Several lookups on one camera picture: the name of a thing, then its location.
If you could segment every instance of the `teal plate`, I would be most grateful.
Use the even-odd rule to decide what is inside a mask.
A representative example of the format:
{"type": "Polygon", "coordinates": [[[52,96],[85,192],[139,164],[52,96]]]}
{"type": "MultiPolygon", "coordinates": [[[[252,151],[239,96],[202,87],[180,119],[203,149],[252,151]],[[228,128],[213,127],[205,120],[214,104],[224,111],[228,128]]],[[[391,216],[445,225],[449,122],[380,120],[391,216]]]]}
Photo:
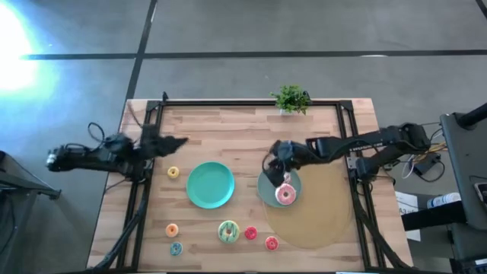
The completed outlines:
{"type": "MultiPolygon", "coordinates": [[[[296,202],[299,199],[299,194],[301,194],[301,180],[299,179],[298,173],[295,170],[291,170],[291,185],[296,190],[296,202]]],[[[272,185],[271,181],[267,179],[264,173],[260,173],[259,179],[257,179],[257,191],[259,196],[266,204],[273,207],[287,207],[291,205],[281,205],[275,198],[275,187],[272,185]]]]}
{"type": "Polygon", "coordinates": [[[186,183],[186,192],[191,202],[204,209],[216,209],[224,205],[234,190],[235,179],[230,169],[213,161],[193,169],[186,183]]]}

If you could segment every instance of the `potted plant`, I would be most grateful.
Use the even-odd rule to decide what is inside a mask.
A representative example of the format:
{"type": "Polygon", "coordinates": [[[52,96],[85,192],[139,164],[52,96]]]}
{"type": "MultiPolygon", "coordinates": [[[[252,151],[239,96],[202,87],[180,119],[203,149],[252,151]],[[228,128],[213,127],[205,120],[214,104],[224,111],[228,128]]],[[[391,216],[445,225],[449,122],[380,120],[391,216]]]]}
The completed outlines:
{"type": "Polygon", "coordinates": [[[281,110],[281,115],[303,113],[310,105],[311,99],[307,91],[304,91],[298,85],[282,86],[280,94],[270,93],[275,97],[275,105],[281,110]]]}

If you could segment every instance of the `donut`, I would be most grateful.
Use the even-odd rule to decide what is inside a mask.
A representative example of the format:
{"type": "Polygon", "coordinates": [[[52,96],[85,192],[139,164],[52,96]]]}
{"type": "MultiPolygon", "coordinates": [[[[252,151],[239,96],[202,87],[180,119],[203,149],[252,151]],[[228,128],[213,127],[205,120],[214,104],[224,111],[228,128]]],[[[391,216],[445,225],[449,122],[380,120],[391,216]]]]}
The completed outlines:
{"type": "Polygon", "coordinates": [[[176,237],[179,231],[180,229],[177,227],[176,224],[168,224],[166,227],[166,235],[168,237],[176,237]]]}
{"type": "Polygon", "coordinates": [[[218,237],[226,244],[234,243],[240,235],[240,229],[234,221],[224,221],[218,227],[218,237]]]}
{"type": "Polygon", "coordinates": [[[167,175],[169,176],[169,178],[175,179],[180,175],[180,170],[177,167],[169,167],[169,169],[167,170],[167,175]]]}
{"type": "Polygon", "coordinates": [[[249,240],[253,240],[257,237],[257,228],[248,227],[245,229],[245,237],[249,240]]]}
{"type": "Polygon", "coordinates": [[[279,247],[279,241],[273,236],[269,236],[266,239],[267,250],[274,251],[279,247]]]}
{"type": "Polygon", "coordinates": [[[296,200],[296,190],[292,185],[283,183],[275,189],[275,199],[283,206],[289,206],[296,200]]]}
{"type": "Polygon", "coordinates": [[[170,254],[173,256],[179,256],[183,252],[183,244],[180,242],[173,242],[170,245],[170,254]]]}

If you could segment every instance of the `yellow donut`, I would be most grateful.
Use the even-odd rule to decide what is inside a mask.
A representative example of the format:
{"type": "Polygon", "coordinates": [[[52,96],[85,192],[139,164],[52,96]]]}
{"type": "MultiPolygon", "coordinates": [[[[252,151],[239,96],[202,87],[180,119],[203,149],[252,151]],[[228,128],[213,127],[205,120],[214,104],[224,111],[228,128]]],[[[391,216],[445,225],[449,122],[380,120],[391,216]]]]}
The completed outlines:
{"type": "Polygon", "coordinates": [[[180,170],[177,167],[170,167],[167,170],[167,175],[169,176],[169,178],[175,179],[180,175],[180,170]]]}

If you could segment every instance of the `plastic bottle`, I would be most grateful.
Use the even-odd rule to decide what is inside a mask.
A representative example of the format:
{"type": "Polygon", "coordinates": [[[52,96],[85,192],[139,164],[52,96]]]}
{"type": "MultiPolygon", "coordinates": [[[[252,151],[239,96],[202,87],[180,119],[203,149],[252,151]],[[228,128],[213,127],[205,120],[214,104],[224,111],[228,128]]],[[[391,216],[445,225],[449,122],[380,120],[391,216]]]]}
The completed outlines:
{"type": "Polygon", "coordinates": [[[432,209],[437,206],[442,206],[451,202],[456,202],[461,200],[462,198],[460,197],[459,193],[448,193],[442,196],[429,199],[426,206],[429,209],[432,209]]]}

